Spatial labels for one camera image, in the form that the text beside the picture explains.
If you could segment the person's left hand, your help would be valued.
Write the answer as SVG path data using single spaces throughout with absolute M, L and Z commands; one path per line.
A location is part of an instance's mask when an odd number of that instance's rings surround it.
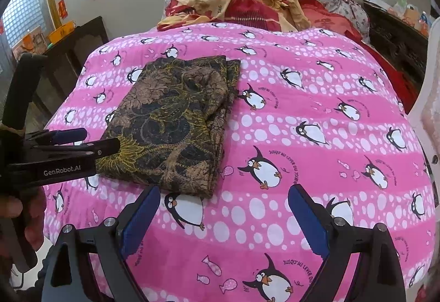
M 45 209 L 46 198 L 42 187 L 38 187 L 26 202 L 15 197 L 1 197 L 1 218 L 12 219 L 23 215 L 26 223 L 24 236 L 35 251 L 38 251 L 44 242 Z

